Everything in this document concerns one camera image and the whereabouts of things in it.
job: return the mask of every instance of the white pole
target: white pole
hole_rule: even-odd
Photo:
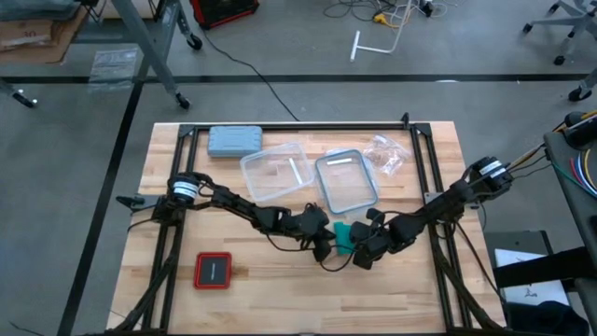
[[[391,49],[377,49],[377,48],[359,46],[358,41],[359,41],[359,37],[361,36],[361,32],[356,31],[356,34],[354,35],[353,50],[351,51],[351,62],[354,62],[354,58],[356,57],[357,49],[368,50],[368,51],[379,52],[379,53],[386,53],[386,54],[394,52],[394,50],[396,50],[396,47],[398,46],[398,40],[400,39],[400,35],[402,35],[402,29],[404,28],[404,25],[406,24],[407,19],[409,18],[411,4],[412,4],[412,0],[409,0],[407,3],[407,6],[406,6],[406,10],[404,11],[404,15],[402,16],[402,21],[400,22],[400,26],[398,27],[398,33],[396,34],[396,39],[394,40],[394,45],[392,46]]]

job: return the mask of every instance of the teal object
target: teal object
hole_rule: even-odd
[[[336,245],[342,245],[345,247],[337,247],[338,255],[347,255],[353,252],[354,244],[350,240],[351,226],[345,225],[343,222],[334,222],[334,232],[336,233]]]

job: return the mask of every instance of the cardboard box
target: cardboard box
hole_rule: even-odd
[[[0,62],[14,63],[59,63],[68,50],[76,32],[87,18],[87,10],[79,8],[70,21],[57,22],[49,46],[21,46],[20,48],[0,52]]]
[[[49,42],[52,39],[52,25],[51,20],[0,22],[0,51]]]

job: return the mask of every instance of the plastic container lid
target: plastic container lid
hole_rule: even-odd
[[[371,206],[379,200],[363,155],[356,149],[319,158],[315,169],[327,207],[335,215]]]
[[[255,202],[286,195],[310,185],[315,174],[299,143],[262,150],[241,159],[246,186]]]

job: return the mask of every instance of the paper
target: paper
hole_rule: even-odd
[[[495,249],[495,261],[498,267],[541,257],[545,256],[535,253]],[[544,301],[557,301],[568,306],[570,305],[568,297],[566,297],[566,292],[563,290],[562,282],[559,280],[506,287],[502,289],[502,292],[507,302],[539,305]]]

